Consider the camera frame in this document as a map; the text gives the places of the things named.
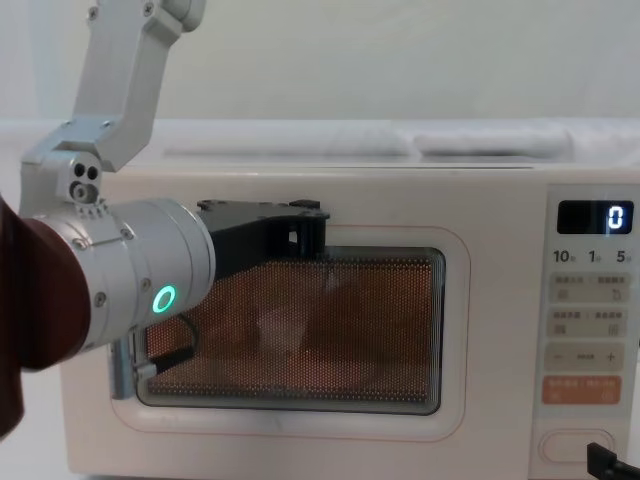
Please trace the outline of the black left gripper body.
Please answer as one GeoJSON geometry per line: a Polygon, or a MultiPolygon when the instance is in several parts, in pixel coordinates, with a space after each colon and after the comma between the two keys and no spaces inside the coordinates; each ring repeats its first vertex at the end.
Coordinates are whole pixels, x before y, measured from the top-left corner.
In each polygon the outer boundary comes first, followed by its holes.
{"type": "Polygon", "coordinates": [[[201,200],[197,206],[212,239],[217,278],[228,278],[273,260],[321,257],[289,254],[292,225],[303,221],[327,224],[330,214],[321,207],[230,200],[201,200]]]}

